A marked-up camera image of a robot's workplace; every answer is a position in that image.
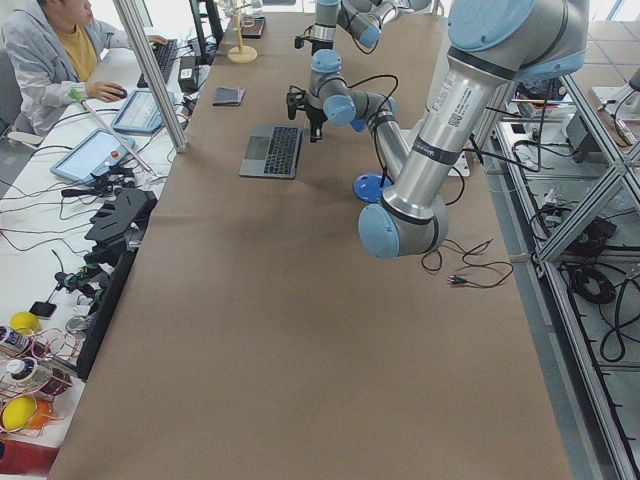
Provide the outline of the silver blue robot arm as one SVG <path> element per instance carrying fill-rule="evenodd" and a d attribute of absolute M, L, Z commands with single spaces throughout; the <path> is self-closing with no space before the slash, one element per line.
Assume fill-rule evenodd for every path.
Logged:
<path fill-rule="evenodd" d="M 312 135 L 320 135 L 325 121 L 367 127 L 391 181 L 358 219 L 361 242 L 371 255 L 391 259 L 440 246 L 448 228 L 440 187 L 496 89 L 580 69 L 588 23 L 586 1 L 454 2 L 448 72 L 409 137 L 402 134 L 388 96 L 348 86 L 334 50 L 314 52 L 305 102 Z"/>
<path fill-rule="evenodd" d="M 409 14 L 438 13 L 440 1 L 339 1 L 315 2 L 315 21 L 294 39 L 294 48 L 311 45 L 311 53 L 333 49 L 336 32 L 343 29 L 364 53 L 372 52 L 386 24 Z"/>

